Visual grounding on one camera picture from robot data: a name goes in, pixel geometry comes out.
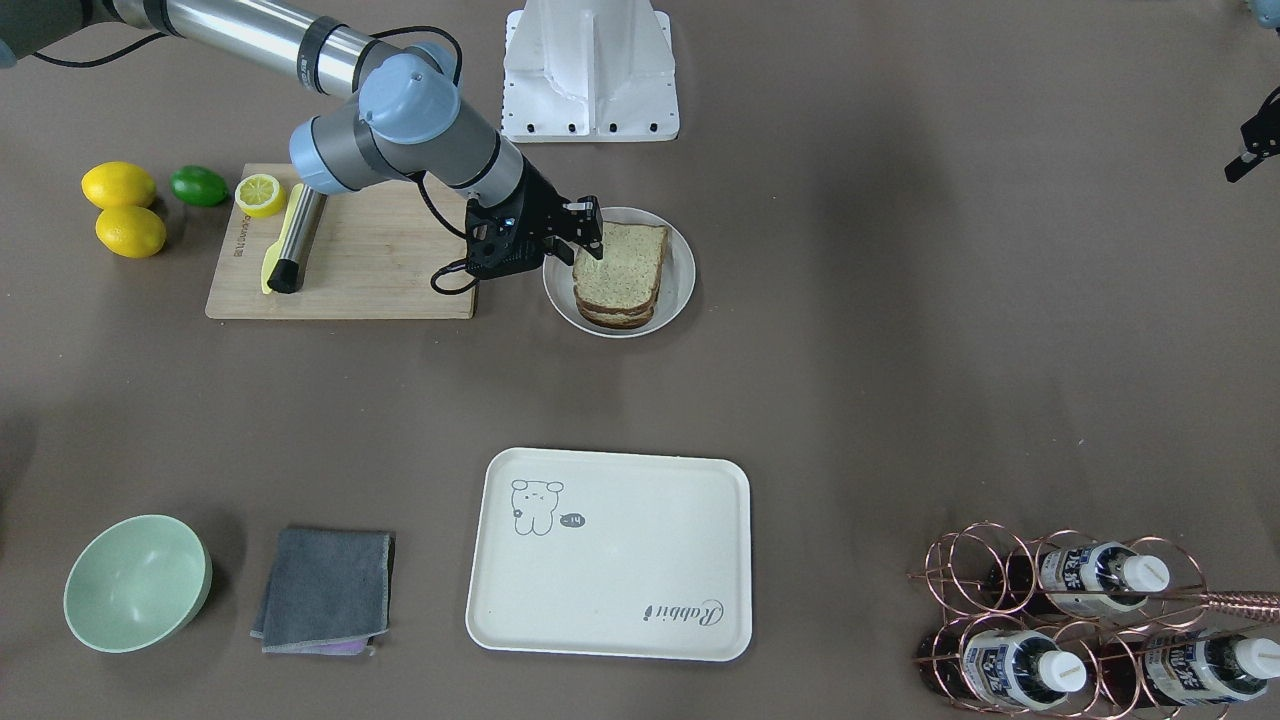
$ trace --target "lime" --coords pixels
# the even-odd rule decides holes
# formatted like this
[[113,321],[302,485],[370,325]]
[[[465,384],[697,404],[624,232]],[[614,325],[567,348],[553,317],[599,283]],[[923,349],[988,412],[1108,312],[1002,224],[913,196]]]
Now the lime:
[[164,247],[164,220],[146,208],[108,208],[99,214],[93,229],[102,245],[125,258],[150,258]]
[[221,176],[200,165],[178,168],[169,176],[169,190],[174,197],[187,205],[212,208],[227,200],[227,181]]
[[252,174],[236,186],[236,205],[250,218],[266,218],[284,209],[280,181],[266,173]]
[[156,199],[156,182],[133,163],[102,163],[81,178],[84,197],[101,209],[136,205],[146,208]]

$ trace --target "bear drawing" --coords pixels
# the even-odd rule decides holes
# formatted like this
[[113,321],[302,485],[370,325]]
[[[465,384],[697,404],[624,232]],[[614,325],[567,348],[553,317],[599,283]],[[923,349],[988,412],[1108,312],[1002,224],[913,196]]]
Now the bear drawing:
[[541,480],[512,480],[511,507],[515,510],[516,532],[527,536],[545,536],[556,524],[556,506],[564,483]]

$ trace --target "gray table surface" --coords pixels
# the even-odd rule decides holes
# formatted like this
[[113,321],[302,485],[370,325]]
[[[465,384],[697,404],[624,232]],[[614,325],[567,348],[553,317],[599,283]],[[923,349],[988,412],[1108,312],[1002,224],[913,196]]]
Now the gray table surface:
[[[453,29],[497,120],[509,0],[308,8]],[[1274,33],[1234,0],[658,8],[680,138],[526,147],[566,195],[692,245],[689,307],[627,342],[572,328],[532,273],[485,283],[467,322],[210,320],[229,206],[165,191],[169,247],[131,261],[93,237],[81,174],[237,177],[333,101],[179,40],[0,72],[0,716],[956,717],[906,662],[937,614],[905,573],[982,519],[1164,534],[1216,587],[1280,589],[1280,161],[1221,172],[1280,83]],[[481,483],[513,446],[741,465],[748,652],[474,644]],[[63,582],[143,512],[201,533],[214,592],[169,642],[99,655],[63,623]],[[289,524],[396,532],[372,657],[247,637]]]

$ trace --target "bread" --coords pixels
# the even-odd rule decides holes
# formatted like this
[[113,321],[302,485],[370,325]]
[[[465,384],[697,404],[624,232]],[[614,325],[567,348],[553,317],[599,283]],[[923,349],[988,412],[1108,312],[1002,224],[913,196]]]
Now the bread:
[[604,223],[604,259],[579,252],[573,299],[589,322],[634,329],[653,319],[667,255],[667,228]]

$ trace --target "towel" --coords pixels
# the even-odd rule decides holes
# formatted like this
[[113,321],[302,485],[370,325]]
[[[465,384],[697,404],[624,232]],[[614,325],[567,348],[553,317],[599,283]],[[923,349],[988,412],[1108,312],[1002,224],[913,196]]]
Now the towel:
[[250,635],[262,652],[360,655],[387,632],[389,533],[280,530]]

